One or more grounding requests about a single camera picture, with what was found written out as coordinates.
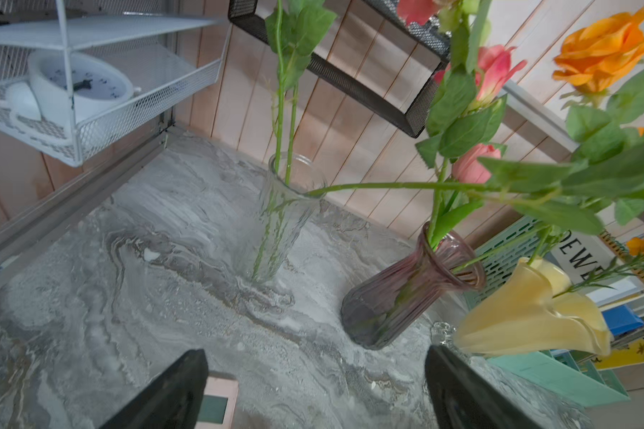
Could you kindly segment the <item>orange marigold flower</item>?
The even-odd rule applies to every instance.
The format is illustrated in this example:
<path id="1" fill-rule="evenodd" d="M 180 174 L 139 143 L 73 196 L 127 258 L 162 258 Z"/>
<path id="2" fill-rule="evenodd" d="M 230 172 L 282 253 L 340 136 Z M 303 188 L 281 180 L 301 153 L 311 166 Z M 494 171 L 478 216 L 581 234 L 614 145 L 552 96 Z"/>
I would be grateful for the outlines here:
<path id="1" fill-rule="evenodd" d="M 613 283 L 626 277 L 638 277 L 644 272 L 644 238 L 630 239 L 626 251 L 619 251 L 606 268 L 593 268 L 582 280 L 563 291 L 555 292 L 554 297 L 576 293 L 587 289 L 614 289 Z"/>

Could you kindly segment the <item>small pink rose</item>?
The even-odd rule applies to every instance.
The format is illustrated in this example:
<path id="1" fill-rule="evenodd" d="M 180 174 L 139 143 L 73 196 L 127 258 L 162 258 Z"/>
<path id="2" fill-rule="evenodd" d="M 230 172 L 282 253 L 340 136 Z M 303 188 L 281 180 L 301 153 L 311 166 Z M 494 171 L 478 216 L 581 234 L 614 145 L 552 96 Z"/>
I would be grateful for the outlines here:
<path id="1" fill-rule="evenodd" d="M 426 129 L 428 138 L 417 143 L 427 168 L 439 184 L 465 184 L 451 179 L 454 163 L 478 144 L 491 145 L 506 112 L 506 98 L 499 92 L 515 73 L 526 66 L 512 62 L 513 48 L 482 46 L 471 73 L 450 64 L 435 75 L 439 84 Z"/>

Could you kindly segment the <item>yellow orange rose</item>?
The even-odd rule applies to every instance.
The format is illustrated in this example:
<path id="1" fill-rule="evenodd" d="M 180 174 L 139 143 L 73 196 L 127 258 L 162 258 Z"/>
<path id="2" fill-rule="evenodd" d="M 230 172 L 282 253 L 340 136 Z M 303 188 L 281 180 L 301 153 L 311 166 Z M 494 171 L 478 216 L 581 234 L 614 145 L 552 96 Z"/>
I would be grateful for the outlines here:
<path id="1" fill-rule="evenodd" d="M 620 13 L 577 30 L 554 58 L 552 79 L 571 85 L 585 98 L 602 98 L 644 57 L 644 8 Z"/>

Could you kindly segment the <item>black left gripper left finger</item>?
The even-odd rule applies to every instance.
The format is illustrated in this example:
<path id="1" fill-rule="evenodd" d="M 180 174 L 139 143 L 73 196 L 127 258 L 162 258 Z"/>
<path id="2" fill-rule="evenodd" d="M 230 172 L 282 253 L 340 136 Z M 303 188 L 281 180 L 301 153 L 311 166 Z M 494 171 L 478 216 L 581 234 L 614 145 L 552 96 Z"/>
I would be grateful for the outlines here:
<path id="1" fill-rule="evenodd" d="M 193 428 L 209 377 L 204 350 L 188 350 L 102 426 Z"/>

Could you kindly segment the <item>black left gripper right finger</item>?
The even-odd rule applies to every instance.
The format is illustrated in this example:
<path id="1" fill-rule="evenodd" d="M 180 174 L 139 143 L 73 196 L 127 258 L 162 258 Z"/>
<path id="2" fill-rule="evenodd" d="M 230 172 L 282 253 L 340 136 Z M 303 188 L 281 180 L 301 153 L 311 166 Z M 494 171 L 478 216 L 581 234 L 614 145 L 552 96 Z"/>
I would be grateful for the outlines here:
<path id="1" fill-rule="evenodd" d="M 440 428 L 538 427 L 445 346 L 429 348 L 425 376 Z"/>

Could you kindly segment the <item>large pink rose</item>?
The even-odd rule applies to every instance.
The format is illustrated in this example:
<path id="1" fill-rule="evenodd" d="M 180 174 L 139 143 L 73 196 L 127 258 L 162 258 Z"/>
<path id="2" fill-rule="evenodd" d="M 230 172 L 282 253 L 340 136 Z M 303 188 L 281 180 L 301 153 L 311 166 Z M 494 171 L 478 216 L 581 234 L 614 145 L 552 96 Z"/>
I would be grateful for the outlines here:
<path id="1" fill-rule="evenodd" d="M 424 26 L 435 19 L 438 22 L 438 32 L 449 36 L 451 40 L 447 66 L 460 65 L 471 73 L 477 65 L 479 49 L 482 46 L 496 46 L 489 42 L 492 29 L 488 18 L 490 8 L 491 3 L 488 1 L 402 1 L 397 12 L 406 25 Z"/>

